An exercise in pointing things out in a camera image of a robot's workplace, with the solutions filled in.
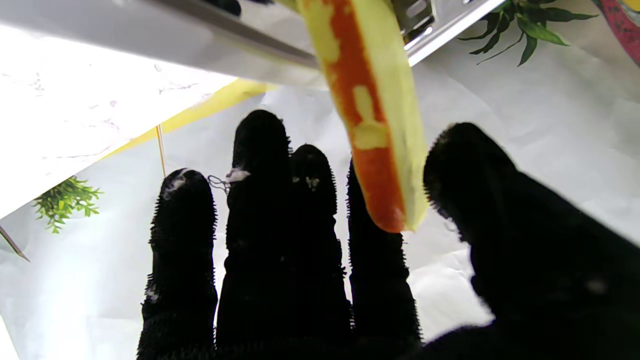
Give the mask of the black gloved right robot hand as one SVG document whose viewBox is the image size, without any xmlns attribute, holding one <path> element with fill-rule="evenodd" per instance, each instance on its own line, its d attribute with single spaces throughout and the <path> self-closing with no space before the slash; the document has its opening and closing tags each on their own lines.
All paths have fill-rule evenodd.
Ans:
<svg viewBox="0 0 640 360">
<path fill-rule="evenodd" d="M 349 278 L 335 233 L 333 172 L 313 145 L 290 151 L 282 120 L 250 112 L 235 132 L 227 258 L 214 282 L 208 180 L 163 181 L 138 360 L 637 360 L 640 252 L 519 171 L 477 125 L 455 123 L 423 168 L 430 205 L 470 246 L 487 325 L 422 342 L 403 236 L 377 227 L 354 167 Z"/>
</svg>

